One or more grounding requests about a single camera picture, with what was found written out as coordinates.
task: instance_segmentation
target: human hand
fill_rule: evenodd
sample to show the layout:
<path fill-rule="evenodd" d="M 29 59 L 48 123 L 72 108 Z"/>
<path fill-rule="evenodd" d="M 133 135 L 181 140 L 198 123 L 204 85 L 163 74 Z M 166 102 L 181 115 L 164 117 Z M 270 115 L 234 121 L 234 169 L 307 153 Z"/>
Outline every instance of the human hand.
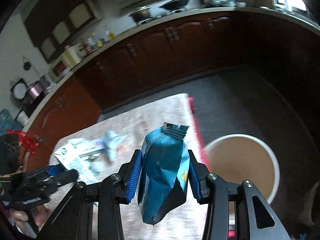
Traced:
<path fill-rule="evenodd" d="M 50 209 L 46 208 L 44 205 L 40 205 L 36 207 L 37 214 L 34 217 L 35 224 L 38 226 L 39 231 L 42 229 L 46 221 L 51 215 Z M 23 221 L 28 221 L 29 217 L 24 211 L 18 211 L 11 209 L 10 210 L 11 217 L 17 226 L 23 230 L 25 226 L 23 225 Z"/>

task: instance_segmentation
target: table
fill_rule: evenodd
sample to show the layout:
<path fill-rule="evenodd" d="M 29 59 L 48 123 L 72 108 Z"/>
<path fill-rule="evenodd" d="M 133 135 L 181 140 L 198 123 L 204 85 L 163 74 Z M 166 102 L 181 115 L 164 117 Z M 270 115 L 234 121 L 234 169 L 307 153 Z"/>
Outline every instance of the table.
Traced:
<path fill-rule="evenodd" d="M 113 130 L 121 136 L 126 136 L 118 151 L 117 159 L 109 163 L 101 156 L 106 168 L 98 176 L 102 181 L 105 177 L 118 172 L 121 164 L 129 162 L 135 149 L 140 149 L 145 136 L 152 130 L 162 126 L 163 122 L 189 125 L 185 137 L 188 149 L 193 150 L 200 160 L 200 145 L 196 136 L 196 129 L 187 94 L 178 94 L 132 109 L 126 113 L 114 116 L 108 120 L 95 124 L 84 130 L 61 139 L 55 150 L 67 143 L 68 139 L 86 138 L 88 140 L 103 137 L 107 131 Z M 50 164 L 58 164 L 51 155 Z M 61 187 L 51 195 L 51 201 L 45 206 L 53 210 L 68 192 L 72 185 Z M 193 198 L 188 185 L 187 201 L 180 207 L 170 211 L 164 219 L 152 225 L 142 223 L 140 209 L 136 196 L 130 205 L 120 205 L 122 225 L 125 239 L 202 239 L 207 205 L 199 205 Z M 97 208 L 94 208 L 92 239 L 97 236 Z"/>

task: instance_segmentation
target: round clock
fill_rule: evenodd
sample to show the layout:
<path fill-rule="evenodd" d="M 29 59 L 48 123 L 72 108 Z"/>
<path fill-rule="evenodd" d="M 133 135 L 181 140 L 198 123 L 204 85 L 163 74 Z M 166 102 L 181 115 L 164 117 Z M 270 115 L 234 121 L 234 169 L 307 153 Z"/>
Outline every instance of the round clock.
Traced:
<path fill-rule="evenodd" d="M 12 86 L 12 88 L 10 90 L 11 90 L 12 95 L 15 99 L 22 101 L 24 99 L 24 97 L 26 96 L 28 86 L 25 83 L 25 81 L 21 78 L 19 81 L 17 81 Z"/>

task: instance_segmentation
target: blue plastic wrapper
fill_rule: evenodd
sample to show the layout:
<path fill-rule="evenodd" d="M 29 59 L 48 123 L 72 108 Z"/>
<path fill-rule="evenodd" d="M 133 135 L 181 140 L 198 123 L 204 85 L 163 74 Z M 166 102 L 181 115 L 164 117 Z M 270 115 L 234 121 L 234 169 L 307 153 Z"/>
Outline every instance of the blue plastic wrapper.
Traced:
<path fill-rule="evenodd" d="M 190 158 L 183 139 L 188 128 L 164 122 L 145 137 L 137 187 L 144 223 L 155 225 L 169 211 L 186 202 Z"/>

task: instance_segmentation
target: gray floor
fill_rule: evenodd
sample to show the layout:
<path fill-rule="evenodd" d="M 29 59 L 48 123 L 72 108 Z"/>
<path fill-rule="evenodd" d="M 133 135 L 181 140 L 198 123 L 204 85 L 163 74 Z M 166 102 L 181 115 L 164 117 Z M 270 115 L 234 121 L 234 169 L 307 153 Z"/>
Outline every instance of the gray floor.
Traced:
<path fill-rule="evenodd" d="M 320 155 L 294 110 L 255 70 L 233 68 L 177 85 L 106 113 L 103 119 L 178 93 L 194 98 L 206 144 L 244 133 L 271 147 L 280 166 L 280 186 L 271 206 L 290 234 L 303 233 L 296 218 L 304 193 L 320 178 Z"/>

